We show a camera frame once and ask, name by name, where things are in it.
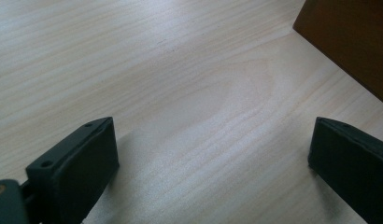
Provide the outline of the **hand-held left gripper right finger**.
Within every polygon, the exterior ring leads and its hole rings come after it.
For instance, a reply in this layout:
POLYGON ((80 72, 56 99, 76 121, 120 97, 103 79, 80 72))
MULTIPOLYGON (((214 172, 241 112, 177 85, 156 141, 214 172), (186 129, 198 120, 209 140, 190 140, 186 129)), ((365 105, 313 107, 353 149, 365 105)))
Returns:
POLYGON ((318 117, 308 164, 368 224, 383 224, 383 141, 318 117))

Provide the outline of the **brown wooden box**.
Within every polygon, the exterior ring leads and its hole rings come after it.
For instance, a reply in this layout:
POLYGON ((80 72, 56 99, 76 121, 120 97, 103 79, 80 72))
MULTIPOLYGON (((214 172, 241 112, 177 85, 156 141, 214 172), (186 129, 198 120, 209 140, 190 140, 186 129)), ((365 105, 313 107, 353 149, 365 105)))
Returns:
POLYGON ((305 0, 293 29, 383 102, 383 0, 305 0))

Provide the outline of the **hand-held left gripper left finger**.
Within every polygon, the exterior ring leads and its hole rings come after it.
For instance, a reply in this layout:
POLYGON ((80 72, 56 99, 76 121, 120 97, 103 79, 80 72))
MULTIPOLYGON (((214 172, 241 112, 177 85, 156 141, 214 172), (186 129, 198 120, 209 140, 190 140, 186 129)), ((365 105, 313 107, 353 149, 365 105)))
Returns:
POLYGON ((80 224, 120 167, 113 118, 90 121, 26 168, 32 224, 80 224))

